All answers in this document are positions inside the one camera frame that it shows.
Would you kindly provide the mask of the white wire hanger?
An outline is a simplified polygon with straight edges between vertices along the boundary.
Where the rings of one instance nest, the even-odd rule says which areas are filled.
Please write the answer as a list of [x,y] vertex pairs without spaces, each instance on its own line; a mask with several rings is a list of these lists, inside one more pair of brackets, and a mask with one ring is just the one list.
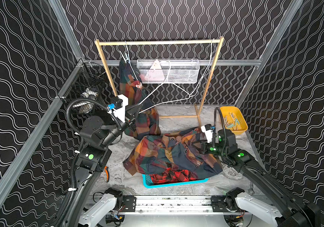
[[197,95],[198,90],[199,90],[199,88],[201,87],[202,80],[203,80],[204,76],[207,74],[208,67],[209,67],[210,64],[212,63],[212,59],[213,59],[213,57],[212,57],[212,55],[213,55],[212,46],[213,46],[213,41],[214,41],[214,40],[215,40],[215,39],[212,39],[211,42],[210,42],[210,56],[209,56],[209,62],[208,62],[208,64],[207,64],[207,66],[205,67],[203,73],[201,74],[201,77],[200,77],[199,81],[197,82],[196,87],[193,89],[193,91],[192,91],[190,97],[194,97],[194,96]]

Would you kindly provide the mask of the red black plaid shirt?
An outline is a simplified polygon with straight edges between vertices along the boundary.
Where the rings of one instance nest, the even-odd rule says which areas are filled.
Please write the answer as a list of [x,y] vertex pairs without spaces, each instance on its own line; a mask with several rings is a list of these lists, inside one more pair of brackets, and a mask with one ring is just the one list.
[[197,176],[189,170],[167,168],[160,174],[149,175],[153,184],[182,183],[198,180]]

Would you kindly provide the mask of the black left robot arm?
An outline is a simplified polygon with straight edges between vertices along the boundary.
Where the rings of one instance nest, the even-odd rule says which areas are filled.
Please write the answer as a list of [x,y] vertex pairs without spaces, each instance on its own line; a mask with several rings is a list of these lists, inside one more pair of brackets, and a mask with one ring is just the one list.
[[[96,107],[97,112],[84,120],[82,127],[78,127],[71,118],[72,109],[85,105]],[[129,105],[124,95],[112,98],[109,105],[85,97],[68,103],[65,109],[66,121],[81,141],[71,163],[71,186],[62,204],[62,211],[53,223],[54,227],[95,227],[108,212],[122,207],[122,192],[108,189],[107,194],[92,208],[83,210],[94,184],[105,171],[112,155],[109,147],[122,138],[127,128],[135,129],[142,106],[139,103]]]

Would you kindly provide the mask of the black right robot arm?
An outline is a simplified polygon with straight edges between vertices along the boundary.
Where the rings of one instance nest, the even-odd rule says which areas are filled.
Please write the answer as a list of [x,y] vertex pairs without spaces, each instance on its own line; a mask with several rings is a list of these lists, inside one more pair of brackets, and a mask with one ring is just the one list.
[[319,227],[321,210],[315,203],[305,203],[270,176],[247,151],[238,148],[235,134],[223,127],[202,126],[207,139],[193,145],[201,154],[212,154],[220,162],[241,173],[256,185],[272,202],[254,199],[243,189],[226,193],[223,205],[229,211],[244,210],[272,227]]

